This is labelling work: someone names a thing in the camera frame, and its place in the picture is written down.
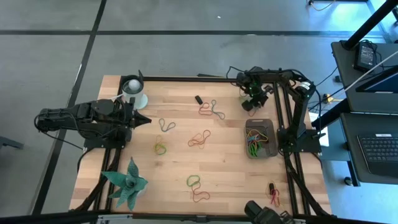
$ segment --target wooden tabletop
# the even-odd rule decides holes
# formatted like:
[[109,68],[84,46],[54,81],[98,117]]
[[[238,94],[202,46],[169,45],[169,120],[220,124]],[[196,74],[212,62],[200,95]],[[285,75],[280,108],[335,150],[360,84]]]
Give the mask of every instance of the wooden tabletop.
[[[116,96],[120,78],[104,76],[98,99]],[[279,91],[287,126],[284,99]],[[151,81],[145,82],[144,93],[149,102],[139,112],[151,118],[152,123],[133,131],[132,141],[122,150],[118,170],[126,173],[130,157],[133,157],[140,175],[148,180],[147,191],[137,198],[134,212],[244,215],[245,204],[254,200],[278,213],[284,210],[292,213],[283,157],[249,159],[244,151],[243,130],[247,119],[267,118],[274,123],[275,131],[279,127],[274,95],[269,97],[265,107],[250,117],[241,107],[239,89],[230,83]],[[204,102],[216,100],[215,110],[225,113],[226,118],[198,114],[200,106],[194,99],[196,95]],[[164,133],[158,123],[160,118],[165,119],[166,125],[175,122],[177,126]],[[308,114],[305,123],[310,128]],[[205,147],[189,147],[187,142],[206,129],[211,131],[211,136]],[[161,156],[154,152],[157,135],[163,137],[167,147],[167,152]],[[98,182],[103,156],[104,149],[94,149],[83,158],[70,208],[79,206]],[[331,212],[319,161],[311,154],[301,153],[300,156],[306,186],[323,209]],[[209,200],[193,202],[192,190],[186,185],[190,175],[200,176],[200,190],[210,193]],[[266,194],[269,182],[275,182],[279,189],[279,208],[270,204],[270,196]],[[108,183],[103,190],[100,208],[104,208],[107,192]],[[297,186],[295,192],[299,212],[303,213]],[[130,213],[126,204],[116,208],[116,202],[117,199],[112,202],[112,211]]]

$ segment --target green succulent plant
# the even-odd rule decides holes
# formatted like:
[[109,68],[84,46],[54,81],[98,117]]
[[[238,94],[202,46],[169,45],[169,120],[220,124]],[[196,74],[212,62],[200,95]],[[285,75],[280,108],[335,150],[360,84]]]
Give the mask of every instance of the green succulent plant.
[[102,174],[108,178],[108,180],[119,186],[120,189],[111,194],[110,198],[119,198],[116,208],[127,201],[127,206],[130,211],[136,204],[137,194],[140,190],[143,190],[148,183],[146,179],[139,177],[138,167],[131,158],[129,167],[127,168],[127,175],[119,172],[104,171]]

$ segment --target potted plant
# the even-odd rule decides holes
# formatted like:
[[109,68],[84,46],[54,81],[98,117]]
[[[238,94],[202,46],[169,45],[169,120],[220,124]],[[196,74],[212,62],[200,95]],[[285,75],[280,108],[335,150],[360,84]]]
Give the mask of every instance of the potted plant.
[[119,198],[116,208],[127,201],[130,211],[136,204],[136,198],[140,193],[145,192],[148,181],[139,175],[138,167],[131,158],[127,174],[114,171],[104,171],[102,174],[114,185],[120,187],[119,190],[111,194],[110,198]]

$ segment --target floor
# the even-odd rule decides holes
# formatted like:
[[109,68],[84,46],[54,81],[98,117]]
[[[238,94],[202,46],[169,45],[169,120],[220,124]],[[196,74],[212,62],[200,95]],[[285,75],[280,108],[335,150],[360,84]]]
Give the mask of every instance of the floor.
[[[100,0],[0,0],[0,103],[3,105],[0,136],[24,143],[22,150],[10,147],[0,150],[3,182],[0,217],[27,215],[32,210],[53,145],[52,139],[35,130],[33,119],[42,108],[65,107],[78,74],[83,79],[75,103],[95,99],[103,75],[128,75],[138,70],[144,76],[198,73],[223,76],[230,65],[241,69],[257,65],[295,68],[318,83],[336,67],[330,43],[347,39],[350,35],[347,31],[355,31],[371,15],[364,2],[336,2],[318,12],[306,7],[304,0],[113,0],[106,3],[96,27],[100,3]],[[320,8],[328,3],[316,4]],[[371,0],[376,9],[382,3]],[[395,40],[394,17],[388,15],[381,24]],[[102,33],[94,42],[89,32],[75,32],[93,27],[98,28],[99,34],[104,30],[272,32],[267,35]],[[384,42],[381,31],[381,26],[375,27],[368,39]],[[333,93],[339,88],[340,84],[329,79],[320,92]],[[83,139],[72,131],[67,132],[65,139],[83,144]],[[43,213],[68,210],[80,155],[79,149],[63,145]],[[342,183],[349,174],[344,162],[324,162],[323,171],[333,214],[398,223],[395,212],[398,186],[348,187]]]

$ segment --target white ball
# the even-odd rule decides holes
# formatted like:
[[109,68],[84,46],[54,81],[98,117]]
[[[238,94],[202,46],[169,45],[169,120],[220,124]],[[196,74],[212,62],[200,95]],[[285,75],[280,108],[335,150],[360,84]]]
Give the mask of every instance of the white ball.
[[141,83],[138,80],[130,80],[129,88],[131,91],[138,91],[141,88]]

